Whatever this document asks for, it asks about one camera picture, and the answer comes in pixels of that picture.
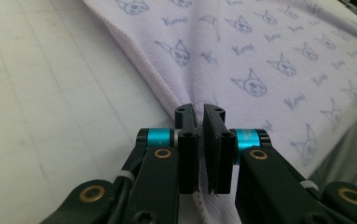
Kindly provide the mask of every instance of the white table surface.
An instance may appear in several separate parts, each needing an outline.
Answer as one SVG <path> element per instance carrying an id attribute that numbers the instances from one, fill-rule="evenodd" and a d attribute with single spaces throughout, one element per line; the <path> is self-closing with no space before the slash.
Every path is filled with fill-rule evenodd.
<path id="1" fill-rule="evenodd" d="M 112 181 L 141 128 L 172 125 L 81 0 L 0 0 L 0 224 Z"/>

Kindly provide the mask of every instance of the patterned fabric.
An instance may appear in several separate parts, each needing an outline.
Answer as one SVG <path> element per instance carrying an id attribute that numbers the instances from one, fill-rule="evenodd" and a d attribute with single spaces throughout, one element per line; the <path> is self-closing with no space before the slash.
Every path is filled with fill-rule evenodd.
<path id="1" fill-rule="evenodd" d="M 265 129 L 304 176 L 357 119 L 357 25 L 321 2 L 85 0 L 172 116 L 219 105 L 228 128 Z M 231 194 L 215 197 L 204 167 L 204 220 L 239 222 L 238 169 Z"/>

